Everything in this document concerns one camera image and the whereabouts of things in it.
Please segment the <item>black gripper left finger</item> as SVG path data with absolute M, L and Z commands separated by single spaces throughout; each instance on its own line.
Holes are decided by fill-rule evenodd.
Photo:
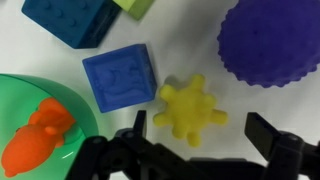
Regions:
M 135 118 L 133 129 L 136 133 L 140 134 L 141 136 L 145 136 L 147 132 L 146 119 L 147 112 L 145 110 L 139 110 Z

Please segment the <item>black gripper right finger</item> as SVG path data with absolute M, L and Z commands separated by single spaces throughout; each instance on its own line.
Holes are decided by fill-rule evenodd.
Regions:
M 256 112 L 249 112 L 246 118 L 245 136 L 265 160 L 269 160 L 281 133 Z

